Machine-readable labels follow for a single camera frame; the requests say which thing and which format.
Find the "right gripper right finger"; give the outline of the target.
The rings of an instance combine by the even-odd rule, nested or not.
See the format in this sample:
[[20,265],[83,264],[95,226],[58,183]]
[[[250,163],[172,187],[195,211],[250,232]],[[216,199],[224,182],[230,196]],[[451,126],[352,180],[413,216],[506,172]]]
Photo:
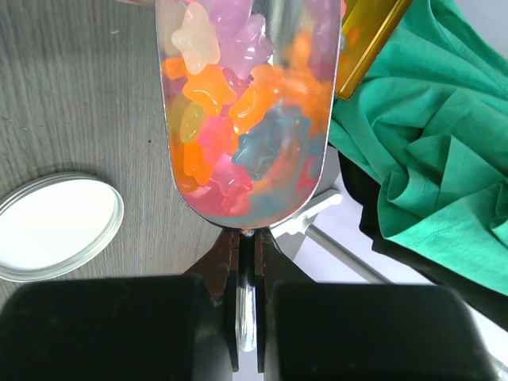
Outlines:
[[465,303],[437,286],[317,283],[254,236],[257,366],[267,380],[493,380]]

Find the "white jar lid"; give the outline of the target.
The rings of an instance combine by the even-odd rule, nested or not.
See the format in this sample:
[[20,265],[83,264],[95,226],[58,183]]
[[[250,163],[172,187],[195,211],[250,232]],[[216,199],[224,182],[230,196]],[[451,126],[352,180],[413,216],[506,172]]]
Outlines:
[[119,192],[99,177],[64,171],[34,179],[1,200],[1,277],[53,279],[94,259],[124,217]]

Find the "gold tin star candies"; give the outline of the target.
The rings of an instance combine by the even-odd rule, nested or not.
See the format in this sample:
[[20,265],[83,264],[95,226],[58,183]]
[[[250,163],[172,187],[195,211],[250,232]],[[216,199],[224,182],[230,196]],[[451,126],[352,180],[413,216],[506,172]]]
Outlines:
[[336,95],[349,99],[411,5],[410,0],[345,2]]

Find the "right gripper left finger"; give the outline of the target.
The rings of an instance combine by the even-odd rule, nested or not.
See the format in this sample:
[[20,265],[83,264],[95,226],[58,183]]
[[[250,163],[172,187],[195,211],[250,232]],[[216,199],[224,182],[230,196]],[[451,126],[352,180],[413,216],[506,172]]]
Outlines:
[[1,312],[4,380],[230,380],[239,235],[181,275],[19,287]]

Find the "silver metal scoop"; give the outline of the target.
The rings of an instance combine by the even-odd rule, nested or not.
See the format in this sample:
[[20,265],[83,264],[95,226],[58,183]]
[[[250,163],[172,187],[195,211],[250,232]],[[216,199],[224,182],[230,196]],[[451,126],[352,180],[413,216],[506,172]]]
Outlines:
[[308,210],[325,161],[343,9],[156,2],[171,172],[208,222],[250,236]]

